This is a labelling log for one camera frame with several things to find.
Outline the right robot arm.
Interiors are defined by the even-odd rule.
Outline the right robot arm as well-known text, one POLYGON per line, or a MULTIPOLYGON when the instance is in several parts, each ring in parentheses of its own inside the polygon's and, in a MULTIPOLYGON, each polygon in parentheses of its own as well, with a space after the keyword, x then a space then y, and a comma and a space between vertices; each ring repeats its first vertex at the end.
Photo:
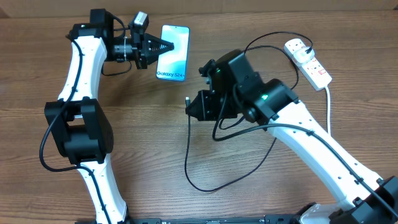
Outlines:
POLYGON ((199 72, 209 89, 186 101, 188 116, 219 123, 242 114, 253 130, 267 131, 291 148, 334 197, 333 204, 307 205, 292 223, 397 221, 397 178, 383 179, 351 156, 291 88, 278 79, 263 82, 243 51, 210 60, 199 72))

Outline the blue Galaxy smartphone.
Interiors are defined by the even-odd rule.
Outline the blue Galaxy smartphone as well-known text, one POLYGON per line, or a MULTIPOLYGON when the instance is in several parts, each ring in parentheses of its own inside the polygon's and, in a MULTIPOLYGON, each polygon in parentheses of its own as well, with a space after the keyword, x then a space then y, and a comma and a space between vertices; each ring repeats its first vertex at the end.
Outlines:
POLYGON ((159 56, 156 77, 161 80, 183 82, 186 78, 190 28, 163 25, 161 39, 174 44, 174 49, 159 56))

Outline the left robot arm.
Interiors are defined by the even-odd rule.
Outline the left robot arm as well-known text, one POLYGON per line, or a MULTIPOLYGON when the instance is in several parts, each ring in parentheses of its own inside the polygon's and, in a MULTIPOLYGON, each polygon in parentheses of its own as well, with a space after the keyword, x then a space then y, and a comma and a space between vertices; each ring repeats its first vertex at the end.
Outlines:
POLYGON ((77 170, 84 180, 96 211, 94 223, 132 223, 111 165, 113 129, 98 102, 100 78, 105 62, 129 62, 146 69, 174 44, 146 33, 149 16, 139 11, 116 36, 114 22, 120 19, 105 9, 92 9, 88 23, 74 24, 67 35, 72 59, 63 90, 57 101, 48 102, 44 114, 49 124, 39 148, 40 163, 50 172, 63 172, 44 160, 49 136, 62 157, 66 170, 77 170))

